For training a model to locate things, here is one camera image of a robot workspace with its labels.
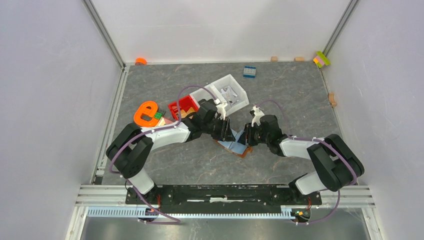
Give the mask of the red plastic bin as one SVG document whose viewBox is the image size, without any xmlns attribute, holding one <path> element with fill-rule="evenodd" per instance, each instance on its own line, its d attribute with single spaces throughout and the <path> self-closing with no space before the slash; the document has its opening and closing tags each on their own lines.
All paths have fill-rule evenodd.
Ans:
<svg viewBox="0 0 424 240">
<path fill-rule="evenodd" d="M 197 112 L 199 109 L 198 102 L 190 95 L 182 97 L 179 101 L 179 109 L 177 108 L 177 102 L 174 101 L 168 104 L 168 109 L 175 120 L 179 119 L 178 110 L 189 112 Z"/>
</svg>

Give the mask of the white divided plastic bin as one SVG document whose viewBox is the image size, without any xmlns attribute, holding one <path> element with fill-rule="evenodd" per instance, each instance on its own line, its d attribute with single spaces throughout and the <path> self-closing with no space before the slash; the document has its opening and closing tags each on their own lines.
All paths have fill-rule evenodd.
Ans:
<svg viewBox="0 0 424 240">
<path fill-rule="evenodd" d="M 247 92 L 231 74 L 207 84 L 204 88 L 208 89 L 221 103 L 227 102 L 224 108 L 226 116 L 250 104 Z"/>
</svg>

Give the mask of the brown leather card holder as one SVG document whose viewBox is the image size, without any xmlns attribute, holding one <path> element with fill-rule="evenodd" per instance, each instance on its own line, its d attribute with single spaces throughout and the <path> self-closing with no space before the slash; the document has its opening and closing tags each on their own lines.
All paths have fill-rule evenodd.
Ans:
<svg viewBox="0 0 424 240">
<path fill-rule="evenodd" d="M 244 134 L 243 130 L 236 132 L 231 130 L 232 134 L 235 137 L 235 141 L 218 141 L 215 142 L 226 149 L 229 153 L 236 155 L 240 158 L 245 158 L 247 154 L 250 154 L 253 151 L 251 146 L 247 146 L 245 138 L 242 137 Z"/>
</svg>

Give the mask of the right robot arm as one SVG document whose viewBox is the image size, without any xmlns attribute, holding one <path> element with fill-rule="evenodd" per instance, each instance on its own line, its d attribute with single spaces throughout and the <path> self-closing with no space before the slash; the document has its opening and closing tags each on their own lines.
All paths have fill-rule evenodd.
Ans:
<svg viewBox="0 0 424 240">
<path fill-rule="evenodd" d="M 288 135 L 282 132 L 275 115 L 246 123 L 239 143 L 249 147 L 265 144 L 274 155 L 312 162 L 314 172 L 289 183 L 288 196 L 295 204 L 302 204 L 313 192 L 337 192 L 353 185 L 365 172 L 361 161 L 338 134 L 310 139 Z"/>
</svg>

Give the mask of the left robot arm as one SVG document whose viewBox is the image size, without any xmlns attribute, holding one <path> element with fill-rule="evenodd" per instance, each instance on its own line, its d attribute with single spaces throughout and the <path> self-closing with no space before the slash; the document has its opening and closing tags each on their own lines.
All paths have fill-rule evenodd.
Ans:
<svg viewBox="0 0 424 240">
<path fill-rule="evenodd" d="M 226 113 L 227 105 L 227 102 L 218 99 L 203 99 L 198 111 L 167 125 L 142 128 L 135 123 L 127 124 L 106 150 L 110 172 L 129 181 L 145 204 L 153 203 L 157 190 L 144 169 L 151 151 L 190 142 L 203 134 L 210 135 L 216 141 L 235 140 Z"/>
</svg>

